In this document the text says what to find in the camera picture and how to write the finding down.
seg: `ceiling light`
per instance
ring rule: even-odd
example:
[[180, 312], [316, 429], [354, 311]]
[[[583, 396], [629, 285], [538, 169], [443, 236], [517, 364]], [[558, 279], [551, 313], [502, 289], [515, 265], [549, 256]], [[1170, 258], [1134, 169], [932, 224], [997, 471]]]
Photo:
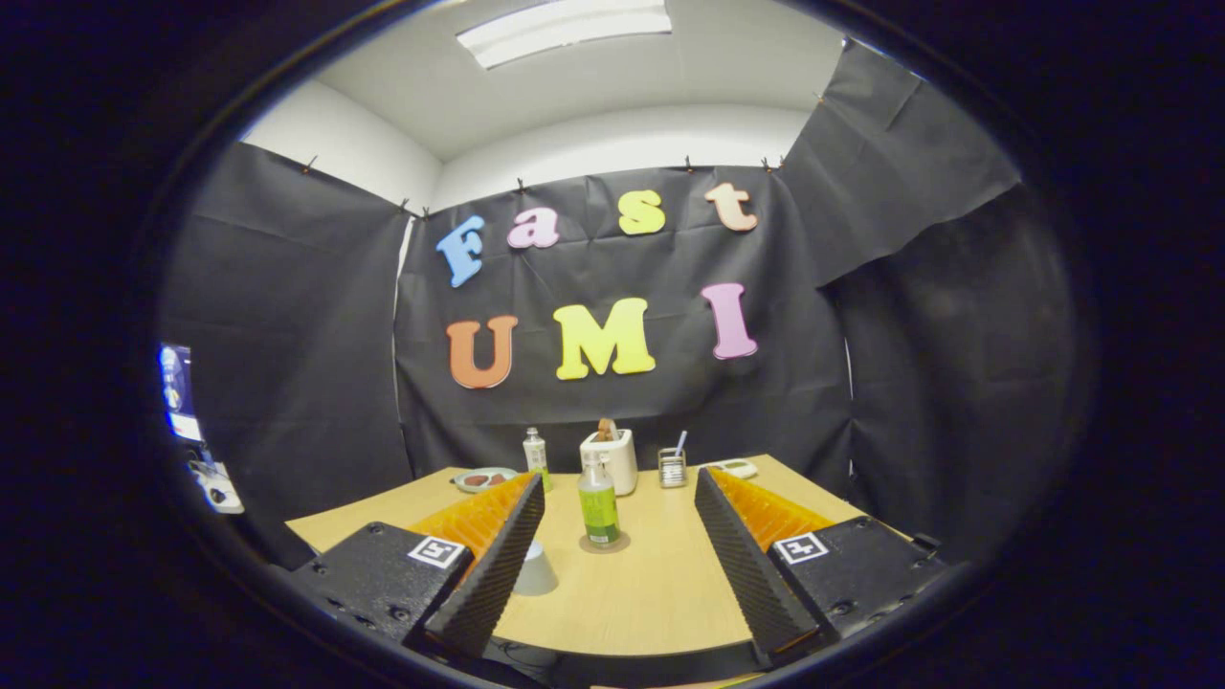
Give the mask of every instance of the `ceiling light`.
[[664, 0], [559, 0], [497, 17], [456, 38], [488, 70], [583, 40], [671, 31]]

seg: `orange soft gripper pad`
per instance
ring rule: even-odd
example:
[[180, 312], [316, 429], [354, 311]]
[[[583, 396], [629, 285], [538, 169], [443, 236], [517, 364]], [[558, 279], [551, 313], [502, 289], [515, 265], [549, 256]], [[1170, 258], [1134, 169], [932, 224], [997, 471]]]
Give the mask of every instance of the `orange soft gripper pad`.
[[472, 564], [463, 574], [467, 577], [485, 557], [530, 481], [530, 473], [521, 473], [501, 485], [439, 510], [408, 530], [467, 546], [473, 554]]
[[775, 541], [834, 525], [833, 521], [810, 509], [801, 508], [723, 470], [712, 471], [710, 478], [728, 497], [740, 521], [745, 522], [763, 553]]

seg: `screen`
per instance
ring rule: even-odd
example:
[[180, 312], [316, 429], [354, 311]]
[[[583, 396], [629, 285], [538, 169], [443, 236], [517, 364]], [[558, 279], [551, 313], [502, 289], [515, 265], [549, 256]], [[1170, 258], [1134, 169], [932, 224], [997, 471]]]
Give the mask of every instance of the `screen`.
[[196, 408], [191, 401], [191, 349], [178, 345], [162, 345], [162, 396], [167, 417], [175, 435], [202, 440]]

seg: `white wall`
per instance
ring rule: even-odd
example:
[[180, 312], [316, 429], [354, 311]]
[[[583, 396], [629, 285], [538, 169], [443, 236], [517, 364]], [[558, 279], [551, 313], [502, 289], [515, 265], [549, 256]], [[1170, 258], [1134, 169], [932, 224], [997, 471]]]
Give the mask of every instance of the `white wall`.
[[317, 81], [265, 113], [243, 141], [267, 148], [419, 211], [430, 206], [442, 163], [401, 130]]
[[442, 167], [430, 206], [446, 208], [527, 185], [636, 168], [760, 166], [779, 156], [811, 113], [752, 105], [670, 105], [624, 110], [527, 131]]

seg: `small bottle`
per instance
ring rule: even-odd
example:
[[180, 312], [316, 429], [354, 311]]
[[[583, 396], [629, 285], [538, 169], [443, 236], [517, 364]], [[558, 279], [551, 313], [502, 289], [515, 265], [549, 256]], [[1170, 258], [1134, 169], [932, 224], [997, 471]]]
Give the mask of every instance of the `small bottle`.
[[544, 483], [544, 492], [552, 490], [552, 479], [549, 478], [549, 462], [544, 454], [544, 438], [537, 433], [535, 427], [528, 429], [528, 438], [523, 441], [523, 454], [528, 457], [528, 471], [540, 474]]
[[601, 547], [616, 543], [621, 537], [621, 525], [616, 517], [616, 492], [612, 477], [604, 471], [599, 456], [583, 457], [583, 476], [578, 478], [578, 500], [583, 508], [587, 538]]

